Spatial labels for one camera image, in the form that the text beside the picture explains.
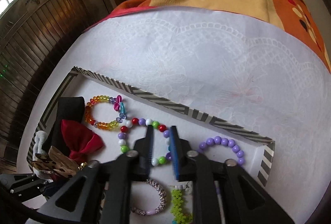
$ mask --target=purple bead bracelet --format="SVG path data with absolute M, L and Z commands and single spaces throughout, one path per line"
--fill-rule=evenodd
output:
M 203 153 L 204 150 L 208 148 L 208 146 L 214 146 L 214 145 L 222 145 L 222 146 L 228 146 L 232 149 L 233 153 L 236 153 L 238 157 L 238 164 L 243 165 L 245 163 L 244 158 L 244 151 L 240 149 L 238 145 L 236 145 L 236 142 L 233 139 L 228 140 L 227 138 L 220 138 L 219 136 L 216 136 L 215 138 L 208 138 L 206 142 L 201 142 L 199 144 L 199 152 Z

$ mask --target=green flower bead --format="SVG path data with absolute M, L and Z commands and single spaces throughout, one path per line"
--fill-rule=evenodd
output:
M 153 121 L 152 125 L 154 129 L 157 129 L 160 123 L 158 121 Z
M 122 151 L 122 153 L 129 151 L 128 146 L 121 146 L 121 151 Z
M 167 162 L 167 159 L 164 156 L 158 158 L 158 163 L 159 164 L 165 164 L 166 162 Z

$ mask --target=metal screw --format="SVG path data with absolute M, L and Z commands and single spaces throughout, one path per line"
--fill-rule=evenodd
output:
M 138 151 L 136 151 L 136 150 L 130 150 L 130 151 L 128 151 L 127 153 L 126 153 L 126 155 L 128 156 L 128 157 L 136 157 L 136 156 L 138 156 Z
M 187 155 L 189 157 L 196 157 L 197 155 L 199 155 L 199 152 L 195 151 L 195 150 L 190 150 L 187 152 Z
M 234 159 L 227 159 L 225 161 L 226 166 L 234 167 L 237 165 L 237 162 Z
M 94 168 L 94 167 L 97 167 L 99 165 L 99 161 L 97 160 L 93 160 L 93 161 L 90 161 L 88 164 L 87 164 L 87 167 L 90 167 L 90 168 Z

